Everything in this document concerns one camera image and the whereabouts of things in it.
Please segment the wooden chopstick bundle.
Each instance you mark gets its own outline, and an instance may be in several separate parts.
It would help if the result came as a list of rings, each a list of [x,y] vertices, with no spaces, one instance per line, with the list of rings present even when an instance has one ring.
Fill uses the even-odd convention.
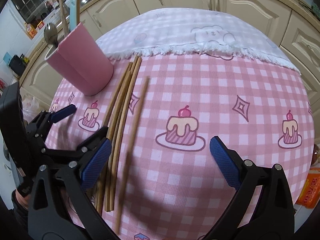
[[[98,179],[94,195],[94,206],[100,215],[104,211],[109,212],[114,209],[121,137],[141,61],[141,57],[137,55],[132,62],[128,63],[103,119],[103,125],[108,127],[106,138],[112,143],[112,148],[111,155]]]

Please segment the metal spork dark handle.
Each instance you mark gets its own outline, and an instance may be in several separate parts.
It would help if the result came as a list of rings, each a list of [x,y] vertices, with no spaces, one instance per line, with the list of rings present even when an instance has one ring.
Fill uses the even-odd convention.
[[[52,45],[54,48],[58,47],[58,40],[57,40],[57,28],[53,23],[47,23],[44,32],[43,32],[44,40]]]

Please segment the black knife block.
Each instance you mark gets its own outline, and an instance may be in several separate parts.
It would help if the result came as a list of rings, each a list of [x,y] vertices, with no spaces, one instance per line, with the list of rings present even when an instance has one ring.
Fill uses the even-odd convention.
[[[20,77],[25,71],[26,65],[20,57],[14,55],[9,62],[9,67],[17,76]]]

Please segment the light blue knife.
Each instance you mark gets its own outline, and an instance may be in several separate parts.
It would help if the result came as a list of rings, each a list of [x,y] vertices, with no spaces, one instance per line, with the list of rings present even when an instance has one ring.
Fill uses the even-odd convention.
[[[70,0],[69,5],[69,29],[72,31],[76,28],[76,0]]]

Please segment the loose wooden chopstick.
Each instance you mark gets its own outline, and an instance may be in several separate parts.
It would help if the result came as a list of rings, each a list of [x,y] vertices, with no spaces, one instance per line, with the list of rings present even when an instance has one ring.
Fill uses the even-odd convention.
[[[129,171],[130,171],[130,166],[132,163],[132,158],[133,158],[133,150],[135,147],[135,142],[137,138],[137,132],[138,132],[138,127],[140,123],[140,118],[142,115],[142,110],[144,106],[144,101],[146,97],[146,93],[148,90],[149,86],[149,81],[150,77],[147,76],[144,79],[143,87],[141,90],[141,97],[140,97],[140,103],[137,107],[137,112],[133,120],[132,124],[132,129],[130,133],[130,139],[129,139],[129,144],[127,147],[127,152],[126,152],[126,159],[125,159],[125,164],[123,168],[123,177],[121,181],[121,187],[120,187],[120,192],[119,192],[119,199],[118,199],[118,213],[117,213],[117,218],[116,218],[116,227],[115,227],[115,233],[117,235],[120,235],[120,227],[121,227],[121,216],[123,214],[123,207],[124,207],[124,202],[125,202],[125,194],[126,194],[126,187],[127,187],[127,181],[129,178]]]

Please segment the pink checkered tablecloth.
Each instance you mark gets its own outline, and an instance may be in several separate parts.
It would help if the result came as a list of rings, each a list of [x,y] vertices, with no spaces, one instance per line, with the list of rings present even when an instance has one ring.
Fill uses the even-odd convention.
[[[119,165],[148,76],[122,239],[198,239],[211,229],[235,193],[210,153],[214,136],[258,166],[280,164],[298,199],[315,137],[311,106],[299,70],[262,32],[223,12],[163,8],[115,27],[97,45],[114,66],[110,83],[87,97],[62,80],[51,108],[77,110],[52,126],[46,143],[72,150],[99,129],[129,61],[141,54],[121,129]]]

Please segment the pink utensil cup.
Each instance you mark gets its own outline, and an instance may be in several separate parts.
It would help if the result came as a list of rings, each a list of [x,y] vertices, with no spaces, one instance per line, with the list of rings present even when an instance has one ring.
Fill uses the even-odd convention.
[[[85,96],[103,90],[113,76],[111,61],[79,23],[44,60]]]

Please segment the cream lower cabinets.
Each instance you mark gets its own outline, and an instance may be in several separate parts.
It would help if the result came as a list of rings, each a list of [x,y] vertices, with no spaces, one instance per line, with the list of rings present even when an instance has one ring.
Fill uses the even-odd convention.
[[[164,7],[226,12],[263,32],[291,59],[313,112],[319,110],[319,18],[301,0],[91,0],[80,20],[94,39],[149,10]]]

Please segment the orange snack package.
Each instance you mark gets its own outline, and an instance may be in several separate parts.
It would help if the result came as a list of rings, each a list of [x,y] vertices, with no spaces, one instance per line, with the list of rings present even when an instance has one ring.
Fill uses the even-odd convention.
[[[308,209],[313,209],[318,200],[319,173],[309,173],[296,203]]]

